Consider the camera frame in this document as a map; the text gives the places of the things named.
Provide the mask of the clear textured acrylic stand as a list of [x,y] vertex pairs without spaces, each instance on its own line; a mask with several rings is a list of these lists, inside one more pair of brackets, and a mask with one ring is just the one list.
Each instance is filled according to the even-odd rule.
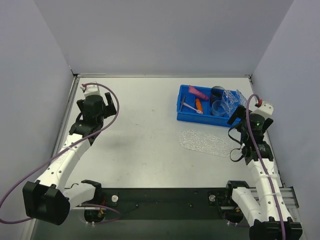
[[232,116],[239,105],[244,107],[247,105],[247,99],[238,89],[236,91],[225,89],[223,91],[221,100],[225,104],[223,108],[229,117]]

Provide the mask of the clear cup brown band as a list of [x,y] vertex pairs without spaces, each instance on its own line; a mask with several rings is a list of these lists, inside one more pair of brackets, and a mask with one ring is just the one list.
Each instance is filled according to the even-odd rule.
[[222,100],[216,100],[212,103],[211,114],[216,117],[227,117],[229,107]]

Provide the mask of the blue tinted cup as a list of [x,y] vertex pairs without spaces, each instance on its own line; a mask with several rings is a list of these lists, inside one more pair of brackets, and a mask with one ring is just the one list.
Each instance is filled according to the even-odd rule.
[[210,103],[213,104],[215,101],[221,101],[222,95],[225,89],[222,86],[214,86],[210,90]]

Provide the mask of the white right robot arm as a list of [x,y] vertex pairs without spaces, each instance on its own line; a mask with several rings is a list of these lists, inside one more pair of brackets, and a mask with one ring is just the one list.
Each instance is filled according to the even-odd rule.
[[255,111],[239,105],[228,120],[240,133],[242,159],[252,174],[257,198],[244,181],[229,181],[228,197],[239,207],[249,224],[251,240],[298,240],[302,225],[292,219],[278,185],[271,147],[264,134],[273,123],[273,107],[260,104]]

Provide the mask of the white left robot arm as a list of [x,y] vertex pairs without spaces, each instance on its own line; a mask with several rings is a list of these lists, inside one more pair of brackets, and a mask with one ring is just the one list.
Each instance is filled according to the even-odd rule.
[[84,99],[77,101],[80,113],[64,146],[36,181],[27,181],[23,186],[28,217],[59,226],[73,208],[85,203],[96,206],[102,202],[102,187],[98,182],[85,179],[77,187],[66,189],[65,186],[83,154],[105,130],[104,120],[117,115],[110,92],[104,95],[87,93]]

